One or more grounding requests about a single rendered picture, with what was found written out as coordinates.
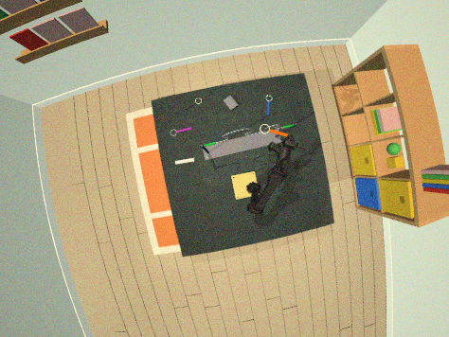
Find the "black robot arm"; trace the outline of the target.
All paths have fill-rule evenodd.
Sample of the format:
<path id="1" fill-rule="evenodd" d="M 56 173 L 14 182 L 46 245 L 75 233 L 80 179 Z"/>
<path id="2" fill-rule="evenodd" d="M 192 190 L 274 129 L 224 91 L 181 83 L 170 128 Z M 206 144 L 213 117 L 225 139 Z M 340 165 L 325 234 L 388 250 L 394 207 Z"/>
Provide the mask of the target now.
<path id="1" fill-rule="evenodd" d="M 279 155 L 282 151 L 282 147 L 279 147 L 274 142 L 270 143 L 267 148 L 269 151 L 276 152 L 276 155 Z M 251 193 L 251 203 L 247 206 L 247 210 L 257 216 L 261 214 L 275 188 L 283 183 L 283 180 L 288 175 L 287 171 L 292 170 L 294 166 L 295 163 L 292 159 L 278 158 L 275 167 L 271 168 L 268 172 L 267 185 L 260 197 L 259 193 L 261 191 L 261 185 L 252 182 L 246 186 L 246 191 L 248 191 L 249 194 Z"/>

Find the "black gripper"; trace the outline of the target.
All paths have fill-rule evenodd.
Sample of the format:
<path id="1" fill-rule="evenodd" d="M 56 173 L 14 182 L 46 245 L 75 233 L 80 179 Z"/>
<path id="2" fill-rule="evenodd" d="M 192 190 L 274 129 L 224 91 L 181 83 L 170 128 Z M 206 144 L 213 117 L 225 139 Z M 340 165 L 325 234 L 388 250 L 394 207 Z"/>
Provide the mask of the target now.
<path id="1" fill-rule="evenodd" d="M 282 151 L 278 155 L 278 158 L 283 158 L 283 159 L 290 158 L 291 151 L 293 151 L 293 149 L 297 148 L 297 145 L 298 145 L 297 142 L 294 142 L 293 133 L 291 130 L 288 132 L 287 137 L 285 137 L 285 139 L 282 140 L 280 143 L 282 143 L 283 146 L 278 144 L 279 147 L 282 147 Z"/>

